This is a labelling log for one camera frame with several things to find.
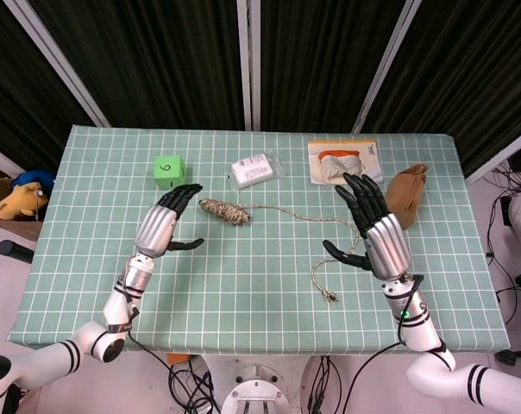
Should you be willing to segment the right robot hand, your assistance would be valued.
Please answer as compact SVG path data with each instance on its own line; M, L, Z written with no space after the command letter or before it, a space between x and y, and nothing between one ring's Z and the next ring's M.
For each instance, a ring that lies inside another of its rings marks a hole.
M370 271L377 279L402 278L411 264L411 250L398 218L389 210L379 186L366 174L346 172L343 178L349 188L336 185L335 189L352 214L366 253L347 254L327 240L324 248L335 260Z

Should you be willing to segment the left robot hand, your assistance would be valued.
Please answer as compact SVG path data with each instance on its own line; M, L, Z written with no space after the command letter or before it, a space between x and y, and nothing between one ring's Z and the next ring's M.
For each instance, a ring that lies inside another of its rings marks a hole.
M202 189L200 184L180 185L151 206L135 237L137 251L158 258L166 251L188 251L201 246L203 238L189 242L173 241L173 232L190 200Z

